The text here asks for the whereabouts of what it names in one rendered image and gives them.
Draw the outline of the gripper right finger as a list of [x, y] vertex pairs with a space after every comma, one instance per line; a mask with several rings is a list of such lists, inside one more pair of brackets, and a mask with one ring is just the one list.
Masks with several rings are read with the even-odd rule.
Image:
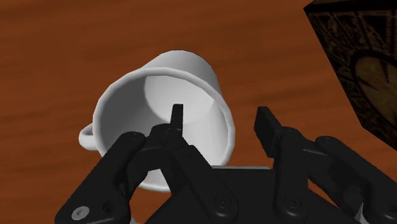
[[339, 139], [310, 141], [266, 106], [254, 131], [274, 159], [273, 210], [282, 224], [397, 224], [397, 182]]

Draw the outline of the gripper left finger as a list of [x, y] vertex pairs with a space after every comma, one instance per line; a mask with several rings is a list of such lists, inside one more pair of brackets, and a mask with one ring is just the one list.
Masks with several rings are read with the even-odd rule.
[[122, 134], [55, 215], [55, 224], [131, 224], [129, 202], [160, 169], [172, 197], [145, 224], [235, 224], [239, 203], [207, 160], [186, 142], [183, 105], [149, 136]]

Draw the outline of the white mug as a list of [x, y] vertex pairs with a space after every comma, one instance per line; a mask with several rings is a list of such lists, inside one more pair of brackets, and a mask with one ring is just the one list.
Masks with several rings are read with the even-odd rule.
[[161, 53], [110, 84], [79, 144], [105, 155], [124, 132], [147, 136], [154, 125], [170, 122], [174, 104], [183, 105], [184, 139], [211, 165], [226, 165], [235, 146], [231, 111], [211, 65], [184, 50]]

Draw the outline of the dark patterned robot stand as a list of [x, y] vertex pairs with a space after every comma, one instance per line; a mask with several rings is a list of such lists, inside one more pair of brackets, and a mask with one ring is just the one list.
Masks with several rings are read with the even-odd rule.
[[361, 126], [397, 150], [397, 0], [313, 0], [303, 10]]

